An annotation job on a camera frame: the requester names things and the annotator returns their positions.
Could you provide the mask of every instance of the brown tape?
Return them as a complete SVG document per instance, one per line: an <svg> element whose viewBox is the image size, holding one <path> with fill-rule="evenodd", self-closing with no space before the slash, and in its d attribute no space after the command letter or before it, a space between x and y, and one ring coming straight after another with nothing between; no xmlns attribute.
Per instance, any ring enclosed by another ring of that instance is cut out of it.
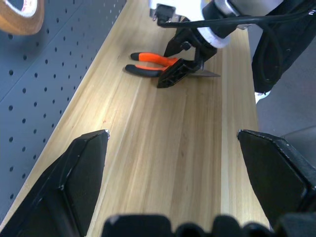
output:
<svg viewBox="0 0 316 237"><path fill-rule="evenodd" d="M22 10L0 0L0 29L14 35L33 35L44 21L44 0L24 0Z"/></svg>

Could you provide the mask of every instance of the wooden surface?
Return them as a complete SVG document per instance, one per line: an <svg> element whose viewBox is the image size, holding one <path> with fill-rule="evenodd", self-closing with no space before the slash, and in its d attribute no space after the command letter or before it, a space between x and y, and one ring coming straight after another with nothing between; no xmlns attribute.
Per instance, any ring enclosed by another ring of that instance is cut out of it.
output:
<svg viewBox="0 0 316 237"><path fill-rule="evenodd" d="M146 0L128 1L1 229L70 142L98 129L109 129L111 138L88 236L100 236L117 213L162 213L173 228L194 221L209 230L220 213L267 224L236 138L241 128L257 129L247 32L235 31L206 63L220 78L185 78L157 89L156 79L122 70L130 53L163 54L174 35L148 13Z"/></svg>

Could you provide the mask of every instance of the pliers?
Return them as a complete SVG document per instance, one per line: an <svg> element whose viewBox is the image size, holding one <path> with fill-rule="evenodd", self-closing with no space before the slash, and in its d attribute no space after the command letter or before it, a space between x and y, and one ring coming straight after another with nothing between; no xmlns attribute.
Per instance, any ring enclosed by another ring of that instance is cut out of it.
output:
<svg viewBox="0 0 316 237"><path fill-rule="evenodd" d="M168 81L166 79L164 80L160 80L160 79L161 79L161 76L163 76L164 72L168 71L168 69L170 69L171 66L174 66L174 65L176 66L177 64L179 64L180 61L183 61L183 59L167 58L159 54L144 53L144 52L132 53L130 57L132 60L135 60L135 61L156 63L159 65L162 65L163 67L158 68L158 67L147 67L147 66L141 66L141 65L128 64L125 66L125 70L127 72L132 73L134 75L141 76L141 77L151 77L151 78L159 77L158 88L166 88L178 82L178 81L175 81L173 83L172 81L170 81L170 79L168 79ZM220 77L220 75L218 74L215 74L207 70L201 70L201 69L195 72L191 72L190 75L194 77Z"/></svg>

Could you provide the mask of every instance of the metal blade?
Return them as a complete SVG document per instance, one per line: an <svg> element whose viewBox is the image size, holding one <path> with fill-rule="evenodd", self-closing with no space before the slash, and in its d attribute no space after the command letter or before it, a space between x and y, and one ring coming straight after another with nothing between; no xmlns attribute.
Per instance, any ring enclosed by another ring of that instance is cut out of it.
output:
<svg viewBox="0 0 316 237"><path fill-rule="evenodd" d="M195 73L189 74L190 77L220 77L216 73L210 72L208 70L197 70Z"/></svg>

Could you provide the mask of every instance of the gray pegboard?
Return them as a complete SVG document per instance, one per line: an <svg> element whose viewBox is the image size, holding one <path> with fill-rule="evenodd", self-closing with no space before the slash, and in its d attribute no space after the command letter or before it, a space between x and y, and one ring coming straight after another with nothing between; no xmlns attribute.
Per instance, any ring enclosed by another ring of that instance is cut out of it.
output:
<svg viewBox="0 0 316 237"><path fill-rule="evenodd" d="M0 32L0 222L125 0L46 0L34 36Z"/></svg>

